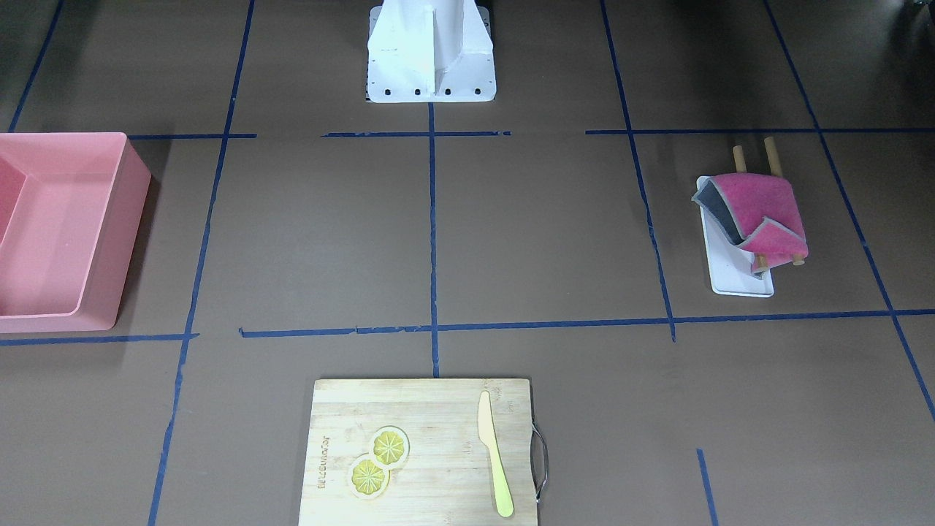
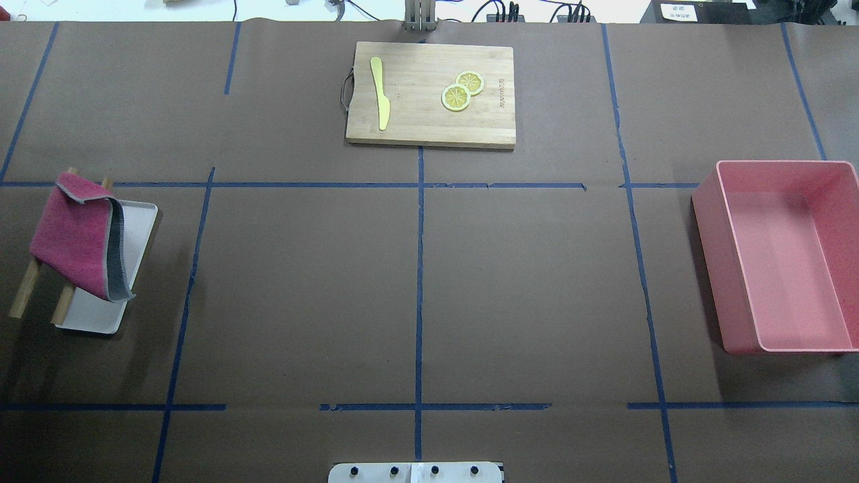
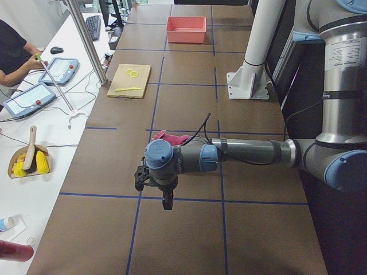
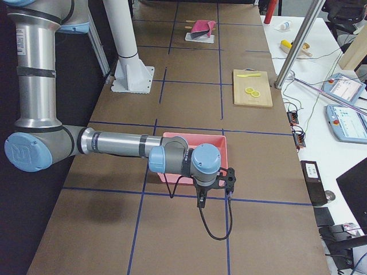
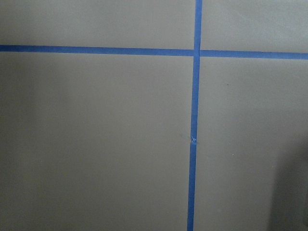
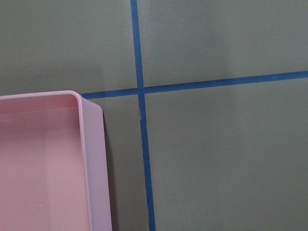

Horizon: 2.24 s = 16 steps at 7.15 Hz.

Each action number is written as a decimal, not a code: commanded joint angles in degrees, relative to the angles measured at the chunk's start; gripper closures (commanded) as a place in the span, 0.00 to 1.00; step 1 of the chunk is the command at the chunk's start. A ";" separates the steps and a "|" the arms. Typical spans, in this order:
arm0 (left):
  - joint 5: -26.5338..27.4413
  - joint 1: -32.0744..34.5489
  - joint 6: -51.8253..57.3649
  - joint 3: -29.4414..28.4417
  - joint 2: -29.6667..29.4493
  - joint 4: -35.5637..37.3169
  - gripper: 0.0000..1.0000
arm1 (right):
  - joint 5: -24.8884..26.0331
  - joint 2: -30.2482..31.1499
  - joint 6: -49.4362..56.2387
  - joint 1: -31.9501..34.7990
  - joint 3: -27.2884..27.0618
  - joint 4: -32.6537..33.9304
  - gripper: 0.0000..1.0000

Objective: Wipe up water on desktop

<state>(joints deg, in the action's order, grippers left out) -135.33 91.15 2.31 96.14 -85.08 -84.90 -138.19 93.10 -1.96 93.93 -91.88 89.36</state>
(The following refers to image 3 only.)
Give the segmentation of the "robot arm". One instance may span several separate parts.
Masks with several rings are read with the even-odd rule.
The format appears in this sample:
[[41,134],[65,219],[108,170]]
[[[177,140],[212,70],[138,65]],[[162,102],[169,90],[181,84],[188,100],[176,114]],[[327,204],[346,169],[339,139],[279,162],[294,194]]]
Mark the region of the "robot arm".
[[135,172],[135,188],[157,187],[163,207],[173,206],[178,176],[214,171],[220,162],[254,165],[284,163],[343,192],[366,187],[366,136],[362,103],[366,100],[366,2],[297,1],[296,42],[325,42],[322,132],[315,139],[210,139],[194,135],[174,144],[155,139],[145,148]]

